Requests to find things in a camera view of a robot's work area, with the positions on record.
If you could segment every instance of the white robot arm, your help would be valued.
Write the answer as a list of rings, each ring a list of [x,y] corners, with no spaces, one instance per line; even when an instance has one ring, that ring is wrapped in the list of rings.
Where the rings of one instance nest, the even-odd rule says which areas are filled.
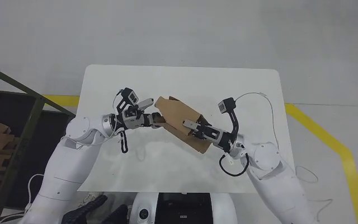
[[[295,172],[280,156],[277,147],[271,143],[251,144],[243,135],[238,134],[238,120],[234,113],[236,107],[233,98],[219,103],[220,112],[228,113],[233,123],[231,133],[214,128],[210,124],[194,123],[185,120],[183,125],[192,129],[192,135],[207,139],[214,146],[221,148],[233,159],[240,159],[244,170],[239,174],[230,174],[222,166],[222,170],[230,176],[240,176],[245,171],[256,188],[259,196],[270,211],[282,224],[317,224]]]
[[[76,117],[69,123],[66,136],[61,139],[47,164],[41,189],[20,223],[61,223],[73,194],[91,172],[101,145],[121,129],[156,128],[154,120],[160,114],[144,114],[144,109],[153,104],[153,99],[137,104],[138,98],[131,89],[126,88],[119,93],[123,100],[117,107],[118,115],[109,114],[94,119]],[[219,164],[230,176],[240,176],[247,171],[265,205],[282,224],[316,224],[298,178],[281,158],[277,147],[271,142],[251,144],[238,134],[235,107],[233,98],[219,104],[220,111],[230,115],[233,123],[231,133],[208,123],[185,120],[183,125],[193,130],[193,136],[210,140],[231,158],[240,159],[245,168],[239,174],[224,170],[221,160],[225,155]]]
[[[41,189],[20,223],[61,223],[65,208],[90,174],[102,144],[120,130],[156,128],[153,117],[158,114],[144,114],[153,99],[137,103],[138,97],[129,88],[118,94],[123,97],[118,115],[77,116],[68,124],[66,136],[48,161]]]

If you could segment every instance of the metal rack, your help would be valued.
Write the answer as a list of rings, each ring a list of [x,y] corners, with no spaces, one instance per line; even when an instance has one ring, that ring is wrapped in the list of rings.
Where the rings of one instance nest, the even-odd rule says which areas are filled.
[[[14,80],[13,78],[7,76],[6,74],[4,74],[2,72],[0,72],[0,80],[3,80],[5,82],[9,83],[10,85],[18,88],[19,90],[25,92],[25,94],[18,93],[18,92],[6,92],[6,91],[0,91],[0,93],[30,95],[35,98],[35,103],[31,109],[31,112],[29,113],[29,115],[27,117],[27,122],[25,124],[25,127],[24,127],[22,133],[21,133],[20,142],[17,145],[15,152],[11,156],[10,162],[6,168],[4,178],[0,185],[0,214],[1,214],[3,207],[5,206],[7,197],[8,197],[8,195],[11,191],[11,188],[13,186],[13,182],[16,179],[16,176],[18,174],[18,170],[21,166],[23,156],[27,150],[27,147],[29,146],[32,135],[35,131],[37,122],[39,120],[39,117],[43,110],[44,105],[48,104],[48,105],[56,108],[57,110],[61,111],[62,113],[67,114],[69,116],[69,120],[73,119],[76,115],[71,113],[67,109],[59,106],[58,104],[52,102],[51,100],[43,97],[41,94],[38,94],[34,90],[26,87],[25,85],[19,83],[18,81]]]

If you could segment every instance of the brown cardboard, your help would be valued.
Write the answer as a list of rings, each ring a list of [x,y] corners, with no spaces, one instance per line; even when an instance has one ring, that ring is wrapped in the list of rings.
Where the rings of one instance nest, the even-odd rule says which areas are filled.
[[[13,134],[0,134],[0,150],[2,150],[9,142],[14,139]]]
[[[3,150],[14,150],[19,143],[20,143],[20,138],[15,137],[13,138],[12,142],[9,142],[8,144],[5,145]]]
[[[11,158],[11,155],[0,155],[0,171],[5,171],[6,167],[2,166],[4,163],[4,160],[9,160]]]
[[[190,136],[192,130],[183,126],[183,121],[186,119],[193,122],[208,123],[200,113],[171,96],[169,99],[159,97],[155,107],[159,109],[166,121],[165,123],[160,123],[154,120],[156,125],[162,126],[200,153],[204,154],[208,150],[211,144],[209,141]]]
[[[10,134],[11,130],[8,126],[0,123],[0,134]]]

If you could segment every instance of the yellow tape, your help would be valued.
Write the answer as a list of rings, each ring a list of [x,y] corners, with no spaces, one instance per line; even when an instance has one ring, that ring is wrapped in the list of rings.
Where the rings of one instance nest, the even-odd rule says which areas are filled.
[[[335,137],[314,122],[309,116],[305,115],[295,105],[285,104],[285,108],[287,114],[295,118],[340,156],[352,198],[356,222],[358,223],[358,174],[352,152],[344,144],[336,140]]]
[[[78,106],[79,96],[44,95],[60,106]]]

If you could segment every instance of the white table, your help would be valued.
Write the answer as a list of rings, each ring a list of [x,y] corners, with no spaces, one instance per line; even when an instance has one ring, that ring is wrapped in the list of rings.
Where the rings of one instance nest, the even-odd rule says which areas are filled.
[[[294,167],[280,77],[275,70],[91,65],[84,75],[77,115],[113,113],[113,98],[124,87],[132,88],[140,100],[178,98],[202,113],[213,126],[228,131],[232,130],[230,118],[219,112],[218,103],[246,92],[263,92],[274,107],[281,155]],[[155,111],[158,109],[152,106],[146,113]],[[263,97],[242,97],[237,101],[235,113],[240,133],[252,142],[275,143],[270,105]],[[163,128],[128,130],[127,138],[127,154],[121,153],[119,137],[102,145],[89,177],[79,190],[256,192],[246,174],[233,178],[221,171],[218,162],[223,152],[214,146],[202,155]],[[233,166],[224,161],[223,165],[232,173],[243,169],[239,161]]]

